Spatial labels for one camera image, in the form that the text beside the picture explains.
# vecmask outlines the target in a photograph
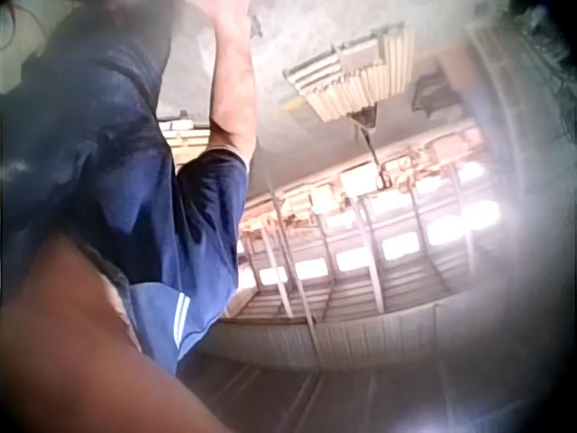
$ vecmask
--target ceiling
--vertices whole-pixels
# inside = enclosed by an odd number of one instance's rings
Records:
[[[417,73],[427,58],[465,41],[464,25],[474,19],[481,0],[253,0],[262,37],[252,40],[259,89],[259,141],[250,197],[266,190],[263,169],[275,186],[285,185],[366,153],[346,119],[327,124],[284,79],[291,69],[332,45],[369,35],[372,29],[404,22],[416,32]],[[195,120],[208,117],[215,41],[196,9],[185,6],[173,41],[160,95],[159,117],[186,110]],[[411,91],[380,103],[377,133],[381,147],[420,134],[442,122],[429,122],[410,109]]]

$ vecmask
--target skin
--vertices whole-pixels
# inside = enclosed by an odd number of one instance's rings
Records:
[[[249,161],[256,96],[249,0],[195,3],[215,25],[209,146]],[[142,355],[114,288],[65,235],[42,247],[0,316],[3,403],[30,431],[226,432],[178,379]]]

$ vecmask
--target person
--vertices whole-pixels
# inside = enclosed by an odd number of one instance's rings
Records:
[[[38,431],[224,431],[172,375],[238,283],[249,0],[189,3],[216,57],[209,143],[178,174],[155,115],[177,0],[86,1],[0,100],[2,391]]]

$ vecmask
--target hand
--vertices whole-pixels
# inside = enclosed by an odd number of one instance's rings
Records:
[[[211,19],[214,25],[244,21],[248,17],[251,0],[186,0]]]

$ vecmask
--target navy blue t-shirt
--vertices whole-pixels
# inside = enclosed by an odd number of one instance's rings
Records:
[[[175,172],[154,113],[169,32],[151,51],[87,6],[62,29],[0,99],[3,296],[64,230],[115,269],[144,353],[174,373],[236,290],[247,167],[221,149]]]

